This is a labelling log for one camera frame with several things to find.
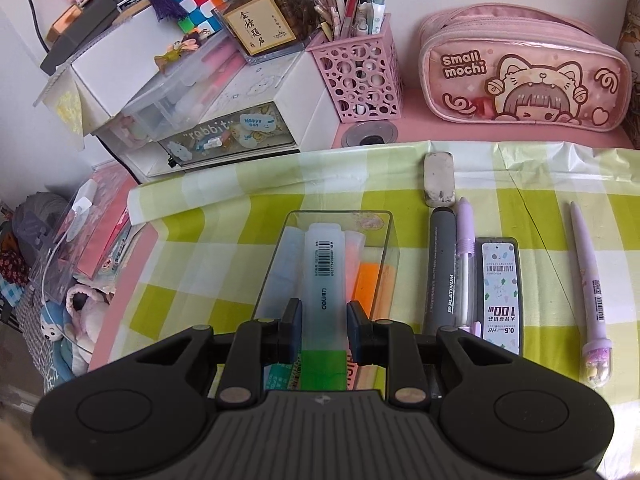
pink desk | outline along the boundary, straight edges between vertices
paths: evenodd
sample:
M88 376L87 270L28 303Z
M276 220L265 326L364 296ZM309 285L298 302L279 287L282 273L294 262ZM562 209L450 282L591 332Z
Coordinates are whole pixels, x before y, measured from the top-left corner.
M402 119L394 121L398 128L398 142L416 140L564 140L592 148L633 148L622 128L606 134L577 130L566 126L539 126L536 124L457 124L448 123L432 114L424 103L422 91L409 89L404 96ZM340 148L342 134L352 124L341 124L335 136L334 148ZM120 320L138 283L142 269L153 249L158 233L151 224L140 234L133 254L118 279L117 293L111 301L104 319L100 337L95 346L90 369L107 364Z

black cable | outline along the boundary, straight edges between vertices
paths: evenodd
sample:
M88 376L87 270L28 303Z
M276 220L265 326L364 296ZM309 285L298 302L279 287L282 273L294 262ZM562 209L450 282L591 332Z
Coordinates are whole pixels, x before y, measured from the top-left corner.
M33 6L33 0L27 0L27 1L29 2L29 7L31 8L31 17L33 18L33 28L36 30L36 36L40 40L40 44L42 45L43 49L47 53L49 53L49 47L42 39L42 34L40 33L40 27L38 26L38 19L36 17L36 9Z
M115 152L109 147L107 146L107 143L104 142L100 136L95 136L96 139L98 139L100 141L100 144L102 145L102 147L107 150L107 153L109 153L109 155L111 155L118 164L120 164L125 170L127 170L127 173L129 173L131 175L131 177L133 178L133 180L136 181L136 184L141 184L141 182L139 181L139 179L136 177L136 175L133 173L133 171L131 171L131 168L129 166L127 166L122 159L117 156L115 154Z

pink pencil case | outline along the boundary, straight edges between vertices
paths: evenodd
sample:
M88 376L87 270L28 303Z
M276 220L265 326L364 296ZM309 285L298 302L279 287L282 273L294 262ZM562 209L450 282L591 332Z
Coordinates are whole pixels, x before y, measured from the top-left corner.
M631 96L631 68L576 20L509 4L428 16L419 73L431 110L457 123L557 123L607 131Z

blue plush toy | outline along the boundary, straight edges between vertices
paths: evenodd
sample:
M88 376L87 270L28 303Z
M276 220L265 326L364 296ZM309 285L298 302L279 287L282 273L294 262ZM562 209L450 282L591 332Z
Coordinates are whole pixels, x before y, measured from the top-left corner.
M61 382L69 381L86 372L87 364L79 354L78 348L63 337L62 330L68 338L75 339L71 316L66 308L53 301L47 301L47 306L40 310L40 329L46 339L53 341L53 366Z

pen holder with circular holes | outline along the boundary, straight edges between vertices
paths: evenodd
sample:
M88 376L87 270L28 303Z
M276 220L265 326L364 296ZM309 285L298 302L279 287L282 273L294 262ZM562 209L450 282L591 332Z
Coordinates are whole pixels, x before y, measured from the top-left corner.
M318 34L306 48L314 55L343 123L399 119L402 81L385 14L380 34L327 42Z

